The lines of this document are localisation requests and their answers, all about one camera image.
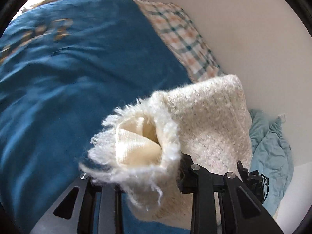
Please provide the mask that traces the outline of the white tweed jacket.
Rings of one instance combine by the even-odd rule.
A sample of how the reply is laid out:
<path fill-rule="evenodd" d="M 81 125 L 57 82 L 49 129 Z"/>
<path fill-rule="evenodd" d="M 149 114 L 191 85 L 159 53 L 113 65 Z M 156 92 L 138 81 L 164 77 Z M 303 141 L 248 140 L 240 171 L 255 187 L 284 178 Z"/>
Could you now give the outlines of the white tweed jacket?
<path fill-rule="evenodd" d="M 251 124 L 236 75 L 156 91 L 103 120 L 88 151 L 95 167 L 80 168 L 120 185 L 137 219 L 188 230 L 192 195 L 177 186 L 182 155 L 216 174 L 237 172 L 238 162 L 249 168 Z"/>

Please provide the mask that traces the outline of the light blue folded duvet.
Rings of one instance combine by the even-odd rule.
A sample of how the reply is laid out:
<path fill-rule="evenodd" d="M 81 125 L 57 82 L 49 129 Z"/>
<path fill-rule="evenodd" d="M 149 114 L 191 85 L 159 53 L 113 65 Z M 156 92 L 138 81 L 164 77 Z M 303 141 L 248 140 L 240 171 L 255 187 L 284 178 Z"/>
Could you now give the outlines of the light blue folded duvet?
<path fill-rule="evenodd" d="M 252 119 L 250 139 L 253 154 L 250 170 L 257 170 L 269 178 L 263 206 L 271 215 L 275 215 L 293 178 L 291 147 L 284 137 L 281 118 L 269 119 L 257 109 L 251 109 L 249 113 Z"/>

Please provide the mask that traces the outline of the plaid checkered blanket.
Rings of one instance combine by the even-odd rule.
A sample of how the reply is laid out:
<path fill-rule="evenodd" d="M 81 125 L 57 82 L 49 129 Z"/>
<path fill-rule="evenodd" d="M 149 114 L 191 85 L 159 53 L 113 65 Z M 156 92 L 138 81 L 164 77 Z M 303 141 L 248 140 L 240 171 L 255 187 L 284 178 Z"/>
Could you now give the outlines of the plaid checkered blanket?
<path fill-rule="evenodd" d="M 187 13 L 174 3 L 133 0 L 194 83 L 224 76 L 212 50 Z"/>

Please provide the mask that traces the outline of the blue striped bed sheet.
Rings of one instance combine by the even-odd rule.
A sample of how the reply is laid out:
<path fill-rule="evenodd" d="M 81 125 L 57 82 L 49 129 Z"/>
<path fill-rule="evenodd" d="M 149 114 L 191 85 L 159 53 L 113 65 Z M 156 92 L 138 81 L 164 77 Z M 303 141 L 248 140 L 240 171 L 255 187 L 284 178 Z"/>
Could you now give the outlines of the blue striped bed sheet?
<path fill-rule="evenodd" d="M 63 0 L 1 37 L 1 204 L 29 233 L 118 106 L 190 83 L 133 0 Z"/>

